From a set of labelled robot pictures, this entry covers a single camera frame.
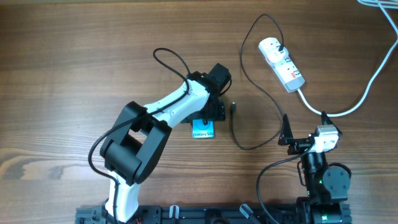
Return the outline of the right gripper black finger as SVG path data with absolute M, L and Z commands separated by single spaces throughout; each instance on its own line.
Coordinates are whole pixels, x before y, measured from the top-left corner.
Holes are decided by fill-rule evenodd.
M 294 137 L 290 127 L 290 122 L 287 114 L 283 115 L 282 118 L 282 128 L 280 130 L 280 136 L 278 140 L 278 145 L 286 146 L 294 143 Z
M 340 131 L 340 129 L 333 123 L 333 121 L 329 118 L 329 116 L 327 115 L 327 113 L 325 111 L 321 112 L 321 121 L 322 121 L 322 125 L 333 125 L 339 136 L 342 136 L 343 133 Z

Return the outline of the blue screen smartphone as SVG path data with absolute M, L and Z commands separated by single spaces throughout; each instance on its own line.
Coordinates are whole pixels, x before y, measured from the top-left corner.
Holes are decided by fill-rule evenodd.
M 193 139 L 209 139 L 214 138 L 215 129 L 212 121 L 204 123 L 202 119 L 194 119 L 192 121 L 192 138 Z

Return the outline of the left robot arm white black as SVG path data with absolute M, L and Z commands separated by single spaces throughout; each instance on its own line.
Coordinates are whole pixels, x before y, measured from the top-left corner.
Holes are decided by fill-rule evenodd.
M 225 120 L 219 97 L 229 83 L 229 70 L 218 63 L 209 73 L 187 74 L 180 88 L 159 101 L 144 106 L 132 101 L 122 109 L 99 151 L 111 178 L 103 205 L 107 222 L 132 220 L 139 208 L 140 186 L 158 164 L 176 125 Z

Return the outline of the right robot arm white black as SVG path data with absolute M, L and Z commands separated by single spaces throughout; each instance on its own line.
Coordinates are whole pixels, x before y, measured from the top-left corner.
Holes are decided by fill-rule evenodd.
M 288 116 L 282 118 L 278 145 L 288 146 L 287 154 L 297 155 L 300 183 L 306 187 L 307 196 L 299 197 L 298 223 L 352 223 L 351 210 L 344 202 L 348 199 L 351 170 L 338 162 L 327 163 L 326 153 L 334 150 L 342 132 L 325 112 L 321 125 L 306 138 L 293 137 Z

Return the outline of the white usb charger adapter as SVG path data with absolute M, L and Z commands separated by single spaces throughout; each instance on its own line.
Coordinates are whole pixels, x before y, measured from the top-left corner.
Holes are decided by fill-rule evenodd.
M 270 65 L 275 65 L 283 61 L 289 55 L 288 50 L 284 47 L 281 51 L 278 48 L 271 49 L 266 53 L 267 62 Z

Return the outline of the white power strip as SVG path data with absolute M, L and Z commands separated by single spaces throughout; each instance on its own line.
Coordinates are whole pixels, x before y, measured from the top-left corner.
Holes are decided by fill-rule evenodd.
M 258 48 L 266 62 L 266 53 L 275 48 L 278 48 L 279 51 L 281 51 L 281 47 L 282 44 L 274 37 L 268 37 L 262 40 L 258 45 Z M 295 66 L 289 55 L 283 59 L 283 61 L 276 63 L 275 65 L 269 64 L 269 66 L 274 71 L 282 86 L 288 93 L 297 91 L 305 83 L 304 77 Z

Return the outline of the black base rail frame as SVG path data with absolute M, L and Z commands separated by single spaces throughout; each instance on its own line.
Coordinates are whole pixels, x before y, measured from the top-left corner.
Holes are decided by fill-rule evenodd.
M 342 223 L 352 224 L 349 205 L 331 205 L 302 208 L 296 204 L 279 204 L 267 207 L 278 223 Z M 251 207 L 249 212 L 239 207 L 161 207 L 141 205 L 127 223 L 142 224 L 211 224 L 211 223 L 272 223 L 261 207 Z

